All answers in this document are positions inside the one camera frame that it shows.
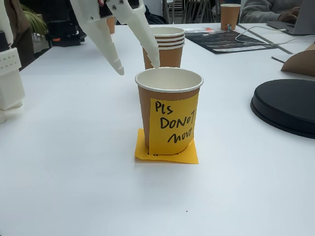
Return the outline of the person's hand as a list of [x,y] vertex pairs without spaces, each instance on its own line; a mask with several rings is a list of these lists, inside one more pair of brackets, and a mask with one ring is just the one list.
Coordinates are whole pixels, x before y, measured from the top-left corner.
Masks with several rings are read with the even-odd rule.
[[300,7],[294,7],[292,9],[282,13],[278,17],[277,21],[295,24],[295,22],[298,18],[299,12],[300,12]]

